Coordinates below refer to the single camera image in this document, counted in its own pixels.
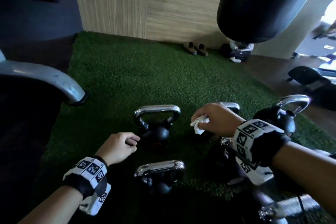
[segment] person's left hand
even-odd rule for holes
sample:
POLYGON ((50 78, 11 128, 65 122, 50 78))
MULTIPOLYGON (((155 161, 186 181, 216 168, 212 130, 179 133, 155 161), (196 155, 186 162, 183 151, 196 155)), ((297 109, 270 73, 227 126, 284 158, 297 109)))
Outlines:
POLYGON ((112 134, 95 155, 103 158, 108 166, 119 163, 137 150, 136 145, 139 140, 140 137, 132 132, 112 134))

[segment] forearm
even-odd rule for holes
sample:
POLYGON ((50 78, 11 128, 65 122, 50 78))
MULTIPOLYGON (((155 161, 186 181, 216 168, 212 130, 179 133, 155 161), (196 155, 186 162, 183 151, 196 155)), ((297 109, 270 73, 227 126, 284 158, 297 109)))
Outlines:
POLYGON ((273 158, 273 166, 301 185, 336 215, 336 160, 289 142, 273 158))
POLYGON ((75 188, 62 186, 38 205, 19 224, 65 224, 83 200, 75 188))

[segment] dark floor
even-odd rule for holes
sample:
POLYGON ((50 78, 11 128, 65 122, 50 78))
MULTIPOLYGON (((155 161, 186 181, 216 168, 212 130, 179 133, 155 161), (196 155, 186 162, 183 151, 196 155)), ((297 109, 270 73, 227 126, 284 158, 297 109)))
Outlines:
MULTIPOLYGON (((296 81, 287 82, 288 71, 297 66, 308 66, 318 68, 325 61, 310 56, 303 56, 299 59, 277 59, 263 56, 251 56, 243 64, 244 68, 251 73, 258 81, 265 84, 280 97, 289 94, 303 94, 304 87, 296 81)), ((311 121, 321 129, 336 138, 336 112, 310 105, 303 111, 311 121)))
MULTIPOLYGON (((7 59, 48 65, 66 72, 72 37, 2 48, 7 59)), ((0 78, 1 223, 17 223, 26 213, 63 96, 47 83, 0 78)))

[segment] curved metal leg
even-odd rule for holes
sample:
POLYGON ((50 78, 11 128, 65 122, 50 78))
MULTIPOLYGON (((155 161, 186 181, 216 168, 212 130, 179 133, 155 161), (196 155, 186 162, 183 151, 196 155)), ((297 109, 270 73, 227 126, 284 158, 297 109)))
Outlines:
POLYGON ((21 76, 47 82, 61 90, 69 98, 69 105, 73 106, 81 105, 89 96, 73 78, 49 66, 2 60, 0 75, 21 76))

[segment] hand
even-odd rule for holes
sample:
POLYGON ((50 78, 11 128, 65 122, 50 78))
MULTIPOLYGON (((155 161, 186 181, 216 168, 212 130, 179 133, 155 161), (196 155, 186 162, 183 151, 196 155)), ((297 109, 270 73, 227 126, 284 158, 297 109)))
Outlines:
POLYGON ((206 115, 210 121, 199 123, 198 127, 223 137, 233 137, 237 127, 245 121, 220 103, 208 103, 201 107, 191 117, 191 122, 202 115, 206 115))
POLYGON ((139 140, 140 137, 132 132, 112 134, 95 155, 103 158, 107 165, 119 163, 137 150, 136 145, 139 140))

